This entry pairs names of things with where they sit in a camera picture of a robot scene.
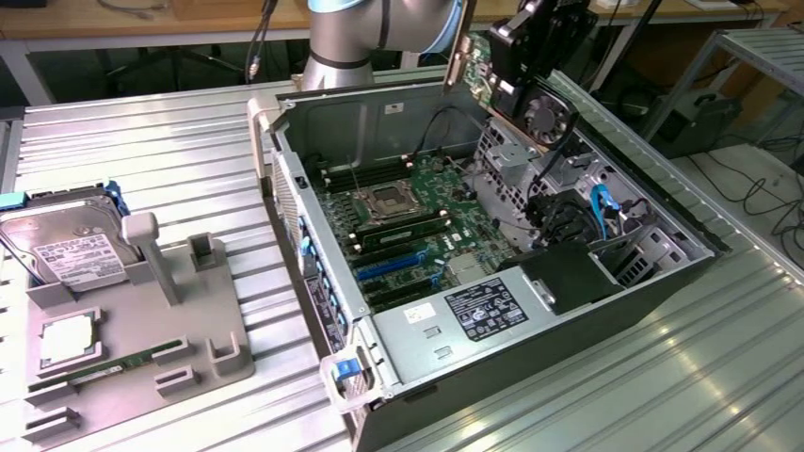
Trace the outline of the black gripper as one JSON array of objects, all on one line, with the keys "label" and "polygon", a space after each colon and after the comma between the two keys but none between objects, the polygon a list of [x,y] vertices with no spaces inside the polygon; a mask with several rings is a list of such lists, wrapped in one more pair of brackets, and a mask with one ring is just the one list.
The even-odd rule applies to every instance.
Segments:
[{"label": "black gripper", "polygon": [[569,60],[597,24],[588,1],[521,1],[489,29],[492,73],[511,86],[547,78]]}]

